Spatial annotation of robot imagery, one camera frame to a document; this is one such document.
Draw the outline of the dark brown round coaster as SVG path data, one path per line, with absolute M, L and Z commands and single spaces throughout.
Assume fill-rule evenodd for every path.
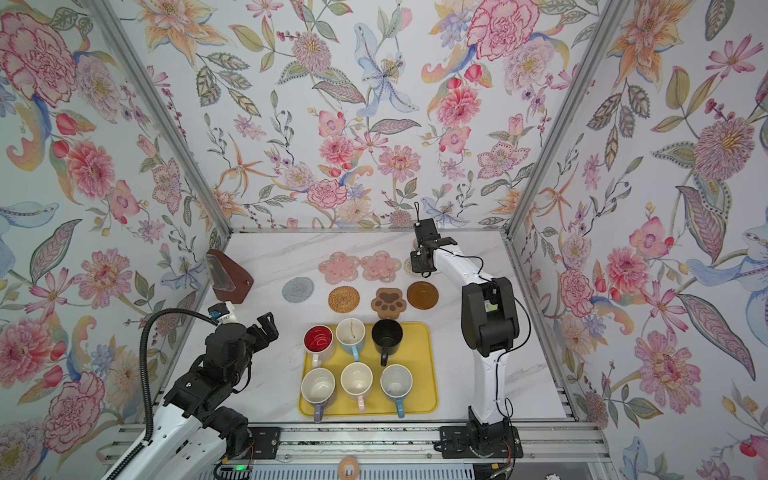
M 414 308 L 419 310 L 429 310 L 437 305 L 439 301 L 439 291 L 429 282 L 416 281 L 408 287 L 406 297 L 409 304 Z

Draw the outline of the pink flower coaster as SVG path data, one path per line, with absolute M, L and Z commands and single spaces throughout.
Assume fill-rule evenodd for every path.
M 361 258 L 360 266 L 365 280 L 391 283 L 402 268 L 402 262 L 393 258 L 387 251 L 380 250 L 373 255 Z
M 330 285 L 351 282 L 358 278 L 360 259 L 344 252 L 334 252 L 327 260 L 322 261 L 318 271 Z

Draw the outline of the brown paw print coaster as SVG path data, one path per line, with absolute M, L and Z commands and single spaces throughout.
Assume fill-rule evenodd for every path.
M 371 308 L 379 319 L 397 320 L 407 307 L 407 300 L 398 288 L 379 288 L 371 301 Z

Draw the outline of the tan rattan round coaster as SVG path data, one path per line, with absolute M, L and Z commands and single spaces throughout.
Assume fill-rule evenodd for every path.
M 352 286 L 340 286 L 328 296 L 328 306 L 336 313 L 346 314 L 354 311 L 360 304 L 360 293 Z

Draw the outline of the white mug purple handle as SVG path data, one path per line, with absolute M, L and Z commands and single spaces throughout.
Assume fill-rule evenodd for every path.
M 326 410 L 336 399 L 336 379 L 334 374 L 319 367 L 309 371 L 300 386 L 302 398 L 312 407 L 312 417 L 315 423 L 320 423 Z

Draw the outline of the red inside white mug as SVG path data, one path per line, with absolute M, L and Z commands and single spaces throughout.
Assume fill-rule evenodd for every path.
M 326 325 L 310 327 L 304 334 L 303 346 L 312 369 L 322 367 L 336 352 L 333 331 Z

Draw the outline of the grey-blue woven round coaster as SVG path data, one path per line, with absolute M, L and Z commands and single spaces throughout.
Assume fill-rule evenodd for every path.
M 282 288 L 282 297 L 289 303 L 302 303 L 314 293 L 314 282 L 308 277 L 295 277 Z

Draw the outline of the white mug blue handle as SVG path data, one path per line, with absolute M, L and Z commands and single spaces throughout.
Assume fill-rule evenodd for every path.
M 381 374 L 381 389 L 385 396 L 394 403 L 396 414 L 400 419 L 406 416 L 404 403 L 413 388 L 413 384 L 411 371 L 401 364 L 389 365 Z

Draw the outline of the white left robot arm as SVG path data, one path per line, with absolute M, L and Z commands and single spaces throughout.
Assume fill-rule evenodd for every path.
M 175 381 L 161 403 L 155 403 L 149 381 L 149 338 L 154 324 L 170 315 L 199 319 L 214 330 L 205 339 L 204 353 Z M 168 308 L 150 315 L 139 345 L 144 433 L 107 471 L 106 478 L 195 479 L 206 472 L 219 478 L 218 469 L 226 462 L 275 459 L 280 428 L 255 427 L 224 402 L 244 390 L 253 374 L 254 355 L 278 337 L 270 312 L 250 326 L 236 321 L 222 305 L 212 307 L 208 314 Z

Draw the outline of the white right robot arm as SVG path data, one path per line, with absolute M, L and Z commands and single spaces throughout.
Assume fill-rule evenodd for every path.
M 484 261 L 458 248 L 442 236 L 432 219 L 413 225 L 416 249 L 410 253 L 414 273 L 446 276 L 461 293 L 460 325 L 463 339 L 473 352 L 474 392 L 469 420 L 477 426 L 501 422 L 509 414 L 502 399 L 502 370 L 520 335 L 517 302 L 510 280 L 484 271 Z

